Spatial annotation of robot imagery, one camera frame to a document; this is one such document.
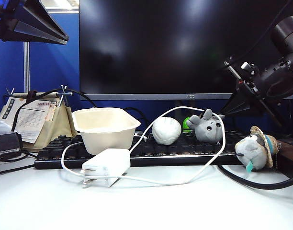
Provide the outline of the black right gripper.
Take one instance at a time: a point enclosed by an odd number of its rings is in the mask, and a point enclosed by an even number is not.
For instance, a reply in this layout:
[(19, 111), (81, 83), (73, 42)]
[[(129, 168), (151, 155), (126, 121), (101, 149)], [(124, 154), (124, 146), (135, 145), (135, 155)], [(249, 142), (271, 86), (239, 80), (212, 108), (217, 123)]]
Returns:
[[(277, 126), (282, 127), (283, 117), (266, 99), (283, 99), (293, 95), (293, 54), (286, 55), (263, 71), (245, 62), (241, 68), (247, 75), (240, 76), (231, 66), (228, 68), (238, 79), (237, 92), (231, 95), (220, 113), (225, 116), (257, 115), (259, 110), (267, 113)], [(246, 97), (257, 99), (258, 110)]]

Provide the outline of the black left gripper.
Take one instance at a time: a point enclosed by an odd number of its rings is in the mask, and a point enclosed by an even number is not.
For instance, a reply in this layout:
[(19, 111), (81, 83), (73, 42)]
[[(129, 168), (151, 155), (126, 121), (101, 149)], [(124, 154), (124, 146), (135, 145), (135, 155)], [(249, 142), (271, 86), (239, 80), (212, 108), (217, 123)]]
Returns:
[(0, 39), (65, 45), (69, 36), (39, 0), (0, 0)]

